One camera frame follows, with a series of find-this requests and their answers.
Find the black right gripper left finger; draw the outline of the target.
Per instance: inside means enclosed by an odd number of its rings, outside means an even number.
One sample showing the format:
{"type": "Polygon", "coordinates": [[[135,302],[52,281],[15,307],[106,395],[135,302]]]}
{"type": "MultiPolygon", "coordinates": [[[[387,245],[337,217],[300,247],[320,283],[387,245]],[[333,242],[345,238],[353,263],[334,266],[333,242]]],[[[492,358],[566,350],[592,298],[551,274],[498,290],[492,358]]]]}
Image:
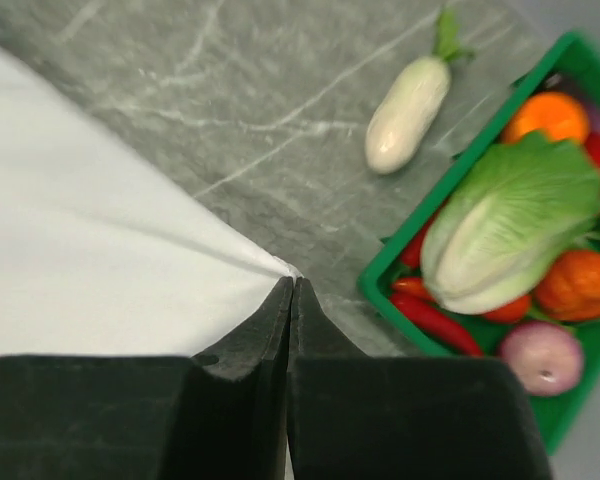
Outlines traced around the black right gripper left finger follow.
{"type": "Polygon", "coordinates": [[[194,356],[0,356],[0,479],[281,479],[293,282],[194,356]]]}

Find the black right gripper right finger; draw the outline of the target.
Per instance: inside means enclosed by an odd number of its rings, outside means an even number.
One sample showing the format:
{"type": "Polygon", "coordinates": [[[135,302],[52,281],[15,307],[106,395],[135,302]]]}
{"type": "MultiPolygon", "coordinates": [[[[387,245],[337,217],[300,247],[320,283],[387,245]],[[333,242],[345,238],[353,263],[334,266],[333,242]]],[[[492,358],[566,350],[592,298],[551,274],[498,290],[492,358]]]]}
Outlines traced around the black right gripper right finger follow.
{"type": "Polygon", "coordinates": [[[548,479],[530,402],[493,359],[370,357],[311,283],[291,304],[287,431],[298,479],[548,479]]]}

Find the white t-shirt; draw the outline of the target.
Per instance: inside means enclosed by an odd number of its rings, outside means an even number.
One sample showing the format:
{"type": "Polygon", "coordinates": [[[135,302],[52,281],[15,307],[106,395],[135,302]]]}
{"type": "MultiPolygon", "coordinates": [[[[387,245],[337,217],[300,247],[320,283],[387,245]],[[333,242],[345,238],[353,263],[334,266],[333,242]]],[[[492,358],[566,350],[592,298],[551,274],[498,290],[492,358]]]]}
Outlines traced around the white t-shirt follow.
{"type": "Polygon", "coordinates": [[[297,275],[0,49],[0,356],[191,356],[297,275]]]}

